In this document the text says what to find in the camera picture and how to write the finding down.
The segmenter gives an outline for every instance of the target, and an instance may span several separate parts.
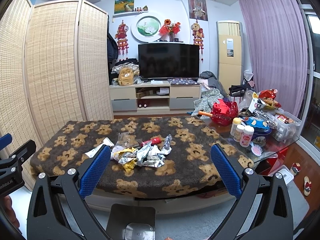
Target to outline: woven rattan screen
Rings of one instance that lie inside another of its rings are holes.
[[[107,14],[85,1],[80,12],[79,74],[88,120],[111,120],[107,65]]]
[[[27,0],[13,0],[0,21],[0,133],[13,137],[8,154],[30,139],[37,148],[42,146],[23,83],[23,47],[30,11]]]
[[[26,36],[28,97],[42,140],[69,120],[83,120],[76,86],[74,37],[78,1],[34,7]]]

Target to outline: framed painting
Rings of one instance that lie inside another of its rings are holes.
[[[153,42],[161,38],[159,30],[163,22],[164,18],[157,13],[143,13],[135,17],[131,32],[139,41]]]
[[[133,12],[134,0],[115,0],[115,13]]]
[[[207,3],[205,0],[188,0],[189,18],[197,20],[208,20]]]

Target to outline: red basket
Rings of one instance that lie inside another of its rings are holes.
[[[211,119],[219,125],[228,126],[238,116],[238,105],[236,102],[224,102],[222,99],[219,101],[220,104],[214,103],[213,105]]]

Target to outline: teddy bear blanket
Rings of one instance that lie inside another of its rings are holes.
[[[135,166],[127,173],[112,160],[97,188],[106,192],[140,198],[169,198],[214,185],[221,178],[210,159],[210,149],[220,143],[228,155],[233,155],[243,167],[253,165],[242,152],[228,144],[215,130],[196,117],[142,117],[112,121],[69,121],[30,160],[36,174],[62,175],[77,168],[88,158],[86,152],[108,137],[117,142],[118,134],[129,132],[132,139],[143,141],[172,135],[171,153],[159,168]]]

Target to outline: black tv screen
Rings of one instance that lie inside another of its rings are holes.
[[[138,45],[142,78],[198,78],[199,46],[182,43]]]

